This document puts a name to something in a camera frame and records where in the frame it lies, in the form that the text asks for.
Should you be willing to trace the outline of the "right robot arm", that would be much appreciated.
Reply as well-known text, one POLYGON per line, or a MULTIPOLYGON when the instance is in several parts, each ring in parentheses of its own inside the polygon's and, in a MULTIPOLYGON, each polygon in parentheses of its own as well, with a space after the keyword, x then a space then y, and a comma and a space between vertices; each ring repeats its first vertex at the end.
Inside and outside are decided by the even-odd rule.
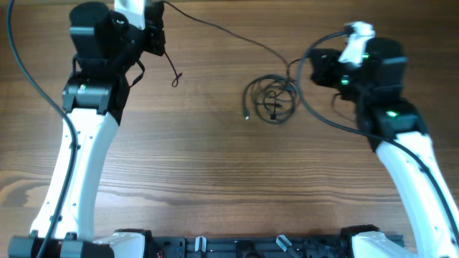
POLYGON ((327 35, 301 57, 309 60, 312 81, 339 91, 355 104, 356 127, 349 128, 304 107, 320 121, 367 138, 389 172, 407 212, 417 251, 394 243, 373 225, 342 230, 350 257, 457 257, 458 207, 443 178, 433 142, 418 109, 402 97, 407 57, 393 39, 370 37, 348 41, 344 51, 319 45, 339 37, 327 35))

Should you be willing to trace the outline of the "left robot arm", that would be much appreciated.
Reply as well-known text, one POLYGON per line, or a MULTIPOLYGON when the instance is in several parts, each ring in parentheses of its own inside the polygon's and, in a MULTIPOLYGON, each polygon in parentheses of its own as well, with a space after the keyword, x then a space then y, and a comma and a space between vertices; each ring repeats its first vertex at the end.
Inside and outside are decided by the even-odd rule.
POLYGON ((155 257, 151 232, 120 229, 96 239, 100 177, 132 83, 127 71, 145 52, 165 52, 164 3, 98 1, 70 12, 76 53, 62 91, 62 142, 52 180, 28 236, 11 239, 10 257, 155 257))

